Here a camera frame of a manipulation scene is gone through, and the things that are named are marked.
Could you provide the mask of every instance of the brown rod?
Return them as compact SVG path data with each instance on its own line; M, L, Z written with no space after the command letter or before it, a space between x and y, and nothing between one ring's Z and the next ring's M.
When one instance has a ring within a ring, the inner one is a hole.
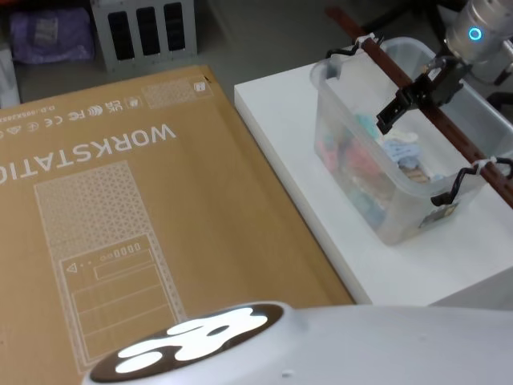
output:
M337 22L352 40L367 34L352 18L336 6L326 8L326 14ZM398 87L402 88L412 84L410 77L373 39L368 38L361 47ZM420 111L470 163L486 159L486 156L475 144L438 107L434 105L421 107ZM481 175L513 209L513 187L499 169L489 163L481 171Z

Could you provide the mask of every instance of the cardboard box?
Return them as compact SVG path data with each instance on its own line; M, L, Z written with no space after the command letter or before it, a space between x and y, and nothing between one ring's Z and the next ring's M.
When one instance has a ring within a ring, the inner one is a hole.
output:
M239 302L350 303L208 68L0 111L0 383Z

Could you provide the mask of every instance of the gray floor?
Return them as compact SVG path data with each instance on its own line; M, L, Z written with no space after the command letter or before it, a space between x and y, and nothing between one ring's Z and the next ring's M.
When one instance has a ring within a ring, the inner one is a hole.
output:
M328 49L348 45L349 37L325 16L326 5L339 5L362 23L399 1L197 0L199 53L196 57L117 74L105 72L101 52L94 62L17 65L20 95L23 102L29 102L176 67L207 64L232 99L235 84L314 63L322 59ZM450 19L452 15L446 13L444 17ZM434 51L438 49L426 20L412 14L404 15L379 32L388 39L411 36ZM499 58L491 66L477 69L477 72L482 77L493 79L505 63L504 58ZM469 83L485 96L497 91L472 79ZM501 89L513 91L513 79L509 79ZM513 116L510 110L505 113Z

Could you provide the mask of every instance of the blue led ring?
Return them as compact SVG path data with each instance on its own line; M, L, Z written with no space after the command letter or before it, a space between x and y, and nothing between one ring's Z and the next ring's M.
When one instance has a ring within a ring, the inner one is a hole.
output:
M473 26L468 30L468 37L470 40L477 42L483 37L483 32L478 27Z

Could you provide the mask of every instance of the white table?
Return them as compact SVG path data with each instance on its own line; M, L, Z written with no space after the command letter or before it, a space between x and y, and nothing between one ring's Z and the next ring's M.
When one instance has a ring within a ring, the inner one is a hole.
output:
M313 152L312 66L235 87L235 105L358 303L513 310L513 210L487 185L468 210L384 245Z

